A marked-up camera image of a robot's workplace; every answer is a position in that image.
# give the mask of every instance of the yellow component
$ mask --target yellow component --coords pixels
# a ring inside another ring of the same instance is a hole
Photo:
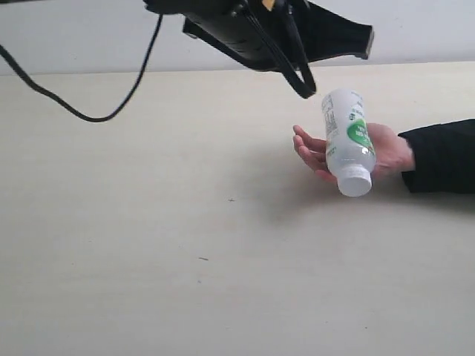
[[[275,5],[275,0],[262,0],[262,5],[264,5],[268,11],[272,11]]]

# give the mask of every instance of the white bottle cap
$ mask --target white bottle cap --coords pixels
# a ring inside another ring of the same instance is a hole
[[[371,173],[362,165],[347,165],[338,172],[338,189],[347,197],[361,197],[371,190]]]

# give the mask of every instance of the black jacket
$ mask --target black jacket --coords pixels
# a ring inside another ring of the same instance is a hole
[[[402,179],[412,193],[475,193],[475,119],[399,134],[413,149],[415,171]]]

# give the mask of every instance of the table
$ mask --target table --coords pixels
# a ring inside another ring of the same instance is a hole
[[[93,115],[135,74],[36,80]],[[148,73],[106,124],[0,78],[5,356],[473,355],[474,199],[345,198],[292,149],[360,92],[403,131],[470,117],[475,63]]]

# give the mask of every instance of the white bottle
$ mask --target white bottle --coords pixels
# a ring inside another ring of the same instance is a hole
[[[347,197],[371,190],[376,154],[364,121],[363,99],[352,90],[338,89],[321,105],[327,127],[327,166]]]

